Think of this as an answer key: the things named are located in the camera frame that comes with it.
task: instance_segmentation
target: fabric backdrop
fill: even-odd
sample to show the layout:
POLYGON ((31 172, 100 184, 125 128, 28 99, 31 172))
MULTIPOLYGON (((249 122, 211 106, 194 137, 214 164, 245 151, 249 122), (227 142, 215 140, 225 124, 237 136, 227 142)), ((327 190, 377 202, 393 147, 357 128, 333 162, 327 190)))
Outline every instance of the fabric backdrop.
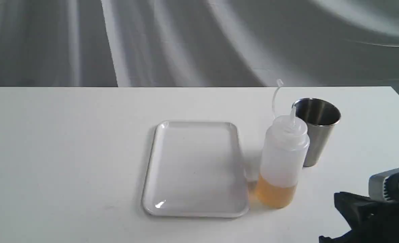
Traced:
POLYGON ((399 92, 399 0, 0 0, 0 20, 0 85, 399 92))

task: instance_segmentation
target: translucent bottle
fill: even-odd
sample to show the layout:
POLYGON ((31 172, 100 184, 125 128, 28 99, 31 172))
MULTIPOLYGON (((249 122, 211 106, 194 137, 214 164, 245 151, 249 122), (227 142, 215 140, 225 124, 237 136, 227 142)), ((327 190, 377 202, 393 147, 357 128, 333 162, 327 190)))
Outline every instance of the translucent bottle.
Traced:
POLYGON ((295 116, 295 107, 273 121, 265 134, 255 188, 262 203, 277 209, 291 203, 309 144, 307 125, 295 116))

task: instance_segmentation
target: cup rim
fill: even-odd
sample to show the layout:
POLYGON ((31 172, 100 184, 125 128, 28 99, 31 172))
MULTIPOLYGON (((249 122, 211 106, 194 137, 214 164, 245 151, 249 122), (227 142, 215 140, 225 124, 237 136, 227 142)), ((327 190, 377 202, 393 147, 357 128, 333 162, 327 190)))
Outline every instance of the cup rim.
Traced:
POLYGON ((294 107, 297 103, 299 103, 299 102, 301 102, 301 101, 303 101, 303 100, 320 100, 320 101, 322 101, 322 102, 325 102, 325 103, 327 103, 327 104, 333 106, 333 107, 336 109, 336 111, 339 113, 339 119, 338 119, 335 123, 327 124, 327 125, 318 125, 318 124, 308 123, 308 122, 306 122, 306 121, 304 120, 304 122, 305 122, 306 124, 309 124, 309 125, 314 126, 314 127, 331 127, 331 126, 334 126, 335 124, 337 124, 337 123, 340 122, 340 120, 341 120, 341 118, 342 118, 342 113, 340 112, 340 110, 339 110, 335 105, 333 105, 332 103, 330 103, 330 102, 328 102, 328 101, 326 101, 326 100, 322 100, 322 99, 318 99, 318 98, 312 98, 312 97, 310 97, 310 98, 301 98, 301 99, 296 100, 294 103, 292 103, 291 108, 294 107))

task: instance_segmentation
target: tray rim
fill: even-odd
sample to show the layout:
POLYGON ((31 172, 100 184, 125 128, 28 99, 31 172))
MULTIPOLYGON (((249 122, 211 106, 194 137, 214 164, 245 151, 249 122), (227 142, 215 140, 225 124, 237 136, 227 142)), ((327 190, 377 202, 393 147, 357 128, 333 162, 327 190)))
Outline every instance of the tray rim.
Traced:
POLYGON ((235 124, 231 123, 230 121, 225 121, 225 120, 163 120, 161 123, 156 125, 154 129, 154 134, 153 134, 153 142, 151 146, 151 151, 150 151, 150 157, 148 159, 148 165, 147 165, 147 172, 145 176, 145 181, 144 181, 144 188, 142 190, 142 197, 141 197, 141 205, 143 209, 150 215, 153 216, 159 216, 159 217, 218 217, 218 218, 238 218, 246 214, 249 209, 250 209, 250 203, 249 203, 249 191, 248 191, 248 185, 247 185, 247 178, 246 178, 246 168, 244 167, 244 157, 242 156, 243 154, 241 153, 241 148, 240 148, 240 142, 239 142, 239 135, 238 135, 238 128, 235 126, 235 124), (246 185, 246 206, 239 212, 236 213, 190 213, 190 212, 182 212, 179 214, 165 214, 161 213, 159 211, 155 211, 152 207, 147 206, 147 195, 146 191, 150 187, 150 182, 148 181, 148 177, 150 176, 150 168, 152 167, 153 164, 153 153, 154 150, 156 149, 156 137, 159 131, 159 127, 161 125, 164 125, 165 123, 223 123, 229 125, 232 129, 235 129, 236 133, 236 152, 238 153, 239 160, 238 163, 240 163, 242 169, 243 169, 243 176, 244 176, 244 181, 246 185))

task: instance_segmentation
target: tabletop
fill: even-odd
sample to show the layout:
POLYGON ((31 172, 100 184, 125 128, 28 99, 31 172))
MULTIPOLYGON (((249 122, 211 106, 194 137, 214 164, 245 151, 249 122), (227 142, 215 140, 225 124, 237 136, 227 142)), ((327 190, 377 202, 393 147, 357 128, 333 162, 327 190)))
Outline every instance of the tabletop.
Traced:
POLYGON ((333 193, 368 195, 399 167, 399 96, 390 87, 282 88, 278 115, 302 97, 342 113, 292 203, 252 203, 237 219, 152 217, 141 207, 155 126, 229 121, 255 177, 275 88, 0 87, 0 243, 317 242, 349 226, 333 193))

